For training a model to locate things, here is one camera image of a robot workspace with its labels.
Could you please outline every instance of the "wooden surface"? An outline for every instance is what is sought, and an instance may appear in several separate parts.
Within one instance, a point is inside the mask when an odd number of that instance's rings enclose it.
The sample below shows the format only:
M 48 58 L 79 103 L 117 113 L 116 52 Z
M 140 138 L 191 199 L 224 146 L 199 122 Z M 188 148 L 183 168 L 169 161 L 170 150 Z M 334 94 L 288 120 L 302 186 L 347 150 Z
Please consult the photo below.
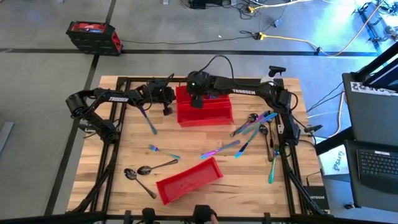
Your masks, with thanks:
M 115 76 L 102 77 L 100 87 L 114 89 L 116 80 Z M 284 83 L 289 91 L 298 96 L 298 106 L 294 110 L 295 117 L 306 124 L 307 114 L 299 80 L 285 78 Z M 131 88 L 141 84 L 134 83 Z M 271 163 L 267 161 L 264 138 L 257 135 L 246 148 L 245 153 L 239 159 L 235 159 L 234 154 L 247 141 L 251 133 L 245 136 L 239 134 L 233 139 L 229 136 L 246 121 L 248 114 L 261 114 L 270 108 L 259 97 L 230 95 L 230 98 L 234 125 L 224 126 L 181 128 L 176 119 L 175 103 L 172 104 L 175 113 L 170 116 L 163 116 L 162 105 L 153 105 L 148 111 L 148 116 L 159 132 L 156 136 L 151 133 L 150 127 L 139 110 L 127 106 L 109 213 L 124 214 L 125 210 L 131 210 L 133 214 L 141 214 L 143 208 L 149 207 L 153 208 L 157 215 L 192 215 L 195 205 L 205 204 L 222 217 L 261 217 L 264 212 L 271 213 L 272 217 L 288 217 L 289 209 L 280 158 L 278 157 L 275 166 L 274 183 L 268 184 Z M 110 109 L 111 103 L 103 103 L 96 112 L 103 118 L 108 118 Z M 157 181 L 193 167 L 201 162 L 200 155 L 204 152 L 229 144 L 236 139 L 240 139 L 242 143 L 215 156 L 224 175 L 223 178 L 194 190 L 168 205 L 162 204 L 155 184 Z M 301 137 L 301 139 L 312 141 L 308 137 Z M 157 166 L 172 160 L 169 156 L 150 151 L 149 144 L 181 156 L 178 164 L 155 169 L 147 176 L 138 176 L 146 187 L 158 194 L 155 200 L 136 181 L 128 180 L 123 174 L 125 168 L 137 170 L 141 166 Z M 97 135 L 85 140 L 68 210 L 75 208 L 94 185 L 102 145 Z M 297 154 L 302 180 L 305 181 L 307 175 L 319 171 L 317 156 L 314 148 L 305 142 L 300 142 L 297 146 Z M 323 185 L 319 174 L 311 175 L 309 179 L 311 185 Z M 299 213 L 297 191 L 293 184 L 292 188 L 295 209 Z M 99 197 L 98 209 L 102 206 L 102 195 L 103 189 Z

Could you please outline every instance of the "white label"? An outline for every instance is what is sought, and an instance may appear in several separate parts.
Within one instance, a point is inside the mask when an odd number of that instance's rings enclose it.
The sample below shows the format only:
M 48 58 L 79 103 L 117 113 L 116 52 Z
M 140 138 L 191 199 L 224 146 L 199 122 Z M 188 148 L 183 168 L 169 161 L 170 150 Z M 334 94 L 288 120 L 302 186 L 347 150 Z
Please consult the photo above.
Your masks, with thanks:
M 394 91 L 385 90 L 383 88 L 377 89 L 377 88 L 364 86 L 360 82 L 351 82 L 351 91 L 354 91 L 357 93 L 368 93 L 368 94 L 375 94 L 375 95 L 398 96 L 398 94 L 394 93 Z
M 311 199 L 325 199 L 325 196 L 310 196 Z
M 374 151 L 374 153 L 380 154 L 380 155 L 385 155 L 385 156 L 390 156 L 390 154 L 388 152 Z
M 123 97 L 109 97 L 110 101 L 116 101 L 116 102 L 127 102 L 129 98 L 123 98 Z
M 241 93 L 241 94 L 248 94 L 248 95 L 255 95 L 255 91 L 250 91 L 250 90 L 234 90 L 232 89 L 234 93 Z

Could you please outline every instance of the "yellow cable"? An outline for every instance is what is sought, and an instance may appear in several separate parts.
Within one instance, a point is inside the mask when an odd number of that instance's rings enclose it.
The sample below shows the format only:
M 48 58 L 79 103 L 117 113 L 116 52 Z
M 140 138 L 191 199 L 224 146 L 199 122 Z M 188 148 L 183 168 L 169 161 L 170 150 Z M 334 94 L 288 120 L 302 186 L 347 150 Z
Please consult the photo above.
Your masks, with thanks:
M 372 14 L 369 16 L 369 18 L 367 19 L 367 21 L 363 24 L 363 26 L 362 26 L 362 28 L 359 30 L 359 32 L 351 39 L 350 42 L 348 42 L 348 44 L 343 48 L 343 50 L 340 50 L 337 54 L 333 54 L 333 55 L 324 52 L 322 49 L 320 49 L 320 52 L 324 53 L 324 54 L 327 55 L 327 56 L 337 56 L 337 55 L 343 53 L 343 51 L 345 51 L 345 50 L 347 49 L 347 47 L 350 46 L 350 45 L 353 43 L 353 41 L 358 37 L 358 35 L 359 35 L 359 34 L 362 32 L 362 30 L 366 27 L 366 24 L 368 24 L 368 22 L 371 20 L 372 16 L 377 12 L 377 10 L 380 8 L 381 4 L 382 4 L 384 1 L 385 1 L 385 0 L 382 0 L 382 1 L 380 2 L 380 4 L 375 8 L 375 10 L 374 10 L 374 11 L 372 12 Z M 265 36 L 265 38 L 266 38 L 266 37 L 270 37 L 270 38 L 277 38 L 277 39 L 284 39 L 284 40 L 295 40 L 295 41 L 306 42 L 306 43 L 310 44 L 311 46 L 315 47 L 316 49 L 318 48 L 315 44 L 311 43 L 311 42 L 308 41 L 308 40 L 297 39 L 297 38 L 291 38 L 291 37 L 274 36 L 274 35 L 265 35 L 265 34 L 263 34 L 263 35 Z

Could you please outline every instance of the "red tray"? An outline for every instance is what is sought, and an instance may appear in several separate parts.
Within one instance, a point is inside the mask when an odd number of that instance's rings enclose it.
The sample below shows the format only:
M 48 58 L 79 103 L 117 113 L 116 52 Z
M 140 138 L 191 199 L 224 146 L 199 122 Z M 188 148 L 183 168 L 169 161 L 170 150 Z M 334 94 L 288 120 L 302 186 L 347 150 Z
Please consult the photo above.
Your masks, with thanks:
M 164 205 L 211 181 L 223 177 L 214 157 L 182 173 L 156 182 Z
M 176 88 L 177 122 L 181 127 L 233 124 L 232 106 L 228 95 L 205 96 L 203 108 L 193 108 L 186 86 Z

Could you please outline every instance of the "gray floor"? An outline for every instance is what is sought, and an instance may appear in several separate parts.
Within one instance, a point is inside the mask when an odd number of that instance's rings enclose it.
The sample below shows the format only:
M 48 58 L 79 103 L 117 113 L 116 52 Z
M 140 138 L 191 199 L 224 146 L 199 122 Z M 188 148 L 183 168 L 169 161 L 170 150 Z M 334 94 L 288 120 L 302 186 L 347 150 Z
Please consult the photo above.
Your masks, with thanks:
M 269 0 L 269 4 L 281 1 Z M 65 35 L 72 20 L 104 21 L 110 1 L 5 0 L 0 4 L 0 48 L 74 49 Z M 278 18 L 282 8 L 263 10 L 261 26 Z M 339 51 L 362 26 L 352 8 L 322 1 L 288 6 L 284 23 L 270 28 L 269 35 L 311 40 L 327 51 Z M 123 1 L 116 3 L 111 24 L 120 38 L 136 41 L 196 42 L 232 38 L 239 30 L 257 31 L 259 17 L 239 19 L 233 9 L 205 11 L 184 9 L 178 1 L 163 6 L 160 1 Z M 366 32 L 348 48 L 352 52 L 374 52 Z M 126 49 L 211 49 L 211 50 L 297 50 L 311 51 L 306 43 L 277 39 L 256 42 L 251 39 L 198 45 L 124 44 Z M 212 55 L 122 55 L 100 57 L 92 87 L 102 75 L 186 75 L 202 68 Z M 341 82 L 343 72 L 357 71 L 371 57 L 286 57 L 228 56 L 238 77 L 261 77 L 268 66 L 287 68 L 284 77 L 301 80 L 306 107 L 316 103 Z M 0 125 L 14 121 L 6 147 L 0 154 L 0 219 L 41 215 L 72 123 L 65 98 L 83 88 L 92 56 L 80 54 L 0 54 Z M 215 75 L 230 76 L 228 64 L 220 59 L 209 67 Z M 336 111 L 338 98 L 319 106 L 309 115 Z M 312 124 L 322 124 L 319 136 L 334 133 L 336 113 L 316 116 Z M 346 107 L 342 127 L 349 126 Z M 63 182 L 57 213 L 65 210 L 72 188 L 82 145 L 76 138 Z M 352 200 L 349 184 L 326 180 L 332 214 L 337 217 L 397 222 L 398 214 L 362 208 L 344 210 Z

